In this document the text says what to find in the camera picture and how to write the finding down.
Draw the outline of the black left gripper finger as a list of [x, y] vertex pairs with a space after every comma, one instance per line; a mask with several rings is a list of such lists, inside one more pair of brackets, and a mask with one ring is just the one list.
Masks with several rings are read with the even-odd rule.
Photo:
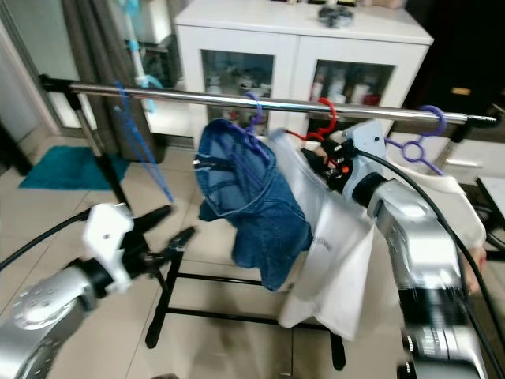
[[184, 228], [184, 230], [179, 231], [167, 242], [166, 248], [163, 249], [163, 256], [172, 257], [183, 253], [195, 233], [195, 228]]
[[158, 227], [174, 212], [173, 206], [162, 206], [136, 218], [136, 231], [150, 231]]

